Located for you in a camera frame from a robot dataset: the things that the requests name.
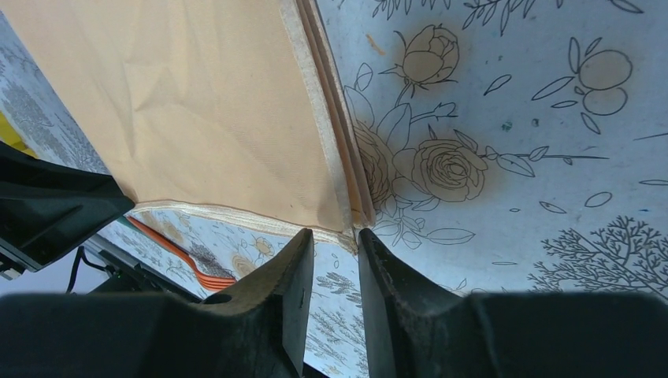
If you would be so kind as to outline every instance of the table surface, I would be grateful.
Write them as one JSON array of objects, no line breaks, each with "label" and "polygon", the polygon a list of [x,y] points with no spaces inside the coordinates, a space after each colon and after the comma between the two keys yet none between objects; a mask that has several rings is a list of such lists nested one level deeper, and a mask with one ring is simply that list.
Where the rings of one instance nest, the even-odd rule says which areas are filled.
[{"label": "table surface", "polygon": [[[668,42],[668,2],[319,6],[373,165],[374,230],[400,258],[460,295],[668,298],[668,53],[656,48]],[[41,158],[106,172],[4,17],[0,35],[0,111]],[[243,277],[288,241],[171,210],[136,216],[214,275]],[[118,223],[100,235],[211,294],[143,235]],[[367,376],[356,257],[315,250],[305,360],[329,376]]]}]

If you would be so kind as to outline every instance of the yellow object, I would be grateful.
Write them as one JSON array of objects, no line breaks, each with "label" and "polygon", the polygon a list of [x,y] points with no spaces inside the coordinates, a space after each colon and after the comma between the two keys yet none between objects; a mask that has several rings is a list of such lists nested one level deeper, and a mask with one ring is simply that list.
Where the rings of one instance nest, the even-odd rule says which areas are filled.
[{"label": "yellow object", "polygon": [[20,136],[14,131],[14,128],[2,113],[0,113],[0,139],[12,148],[37,158],[35,152],[23,143],[23,140],[21,140]]}]

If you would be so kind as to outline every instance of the black cable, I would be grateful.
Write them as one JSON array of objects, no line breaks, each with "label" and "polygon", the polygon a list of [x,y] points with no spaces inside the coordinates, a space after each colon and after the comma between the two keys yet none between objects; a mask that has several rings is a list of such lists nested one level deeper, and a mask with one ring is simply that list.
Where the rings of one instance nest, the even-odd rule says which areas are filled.
[{"label": "black cable", "polygon": [[97,264],[94,264],[94,263],[90,262],[90,261],[88,260],[88,258],[86,257],[86,253],[85,253],[85,252],[81,254],[81,261],[83,261],[84,264],[90,266],[90,267],[93,268],[93,269],[97,269],[97,270],[99,270],[100,272],[106,272],[106,268],[105,268],[104,266],[97,265]]},{"label": "black cable", "polygon": [[84,255],[84,246],[79,246],[76,249],[76,255],[74,256],[74,262],[72,263],[72,271],[69,273],[69,283],[67,284],[67,289],[65,293],[71,293],[74,288],[74,283],[76,282],[76,274],[79,272],[79,263],[81,262],[81,257]]}]

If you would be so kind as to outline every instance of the beige fabric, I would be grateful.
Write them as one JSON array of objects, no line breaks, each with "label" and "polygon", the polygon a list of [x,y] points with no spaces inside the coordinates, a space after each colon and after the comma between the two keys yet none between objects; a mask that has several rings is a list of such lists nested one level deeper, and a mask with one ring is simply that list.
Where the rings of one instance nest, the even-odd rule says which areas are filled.
[{"label": "beige fabric", "polygon": [[373,220],[323,32],[314,59],[295,0],[0,6],[139,209],[347,237]]},{"label": "beige fabric", "polygon": [[359,228],[373,225],[376,222],[376,212],[373,210],[362,159],[354,138],[351,116],[347,111],[343,88],[320,13],[314,0],[300,0],[297,1],[297,4],[304,29],[309,36],[311,49],[316,52],[314,60],[318,66],[318,74],[325,96],[327,96],[332,126],[336,134],[340,156],[343,159],[354,224]]}]

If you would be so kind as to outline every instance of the stain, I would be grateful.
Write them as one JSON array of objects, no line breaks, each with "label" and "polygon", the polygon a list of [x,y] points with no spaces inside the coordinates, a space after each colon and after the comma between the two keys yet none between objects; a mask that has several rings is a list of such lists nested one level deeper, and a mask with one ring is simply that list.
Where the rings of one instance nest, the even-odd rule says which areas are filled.
[{"label": "stain", "polygon": [[373,37],[371,37],[371,35],[367,34],[367,35],[366,35],[366,38],[369,40],[369,44],[371,45],[371,48],[374,49],[374,50],[378,53],[378,55],[380,55],[381,57],[382,57],[383,55],[385,55],[385,52],[383,51],[383,49],[381,49],[381,48],[376,44],[376,42],[373,41]]}]

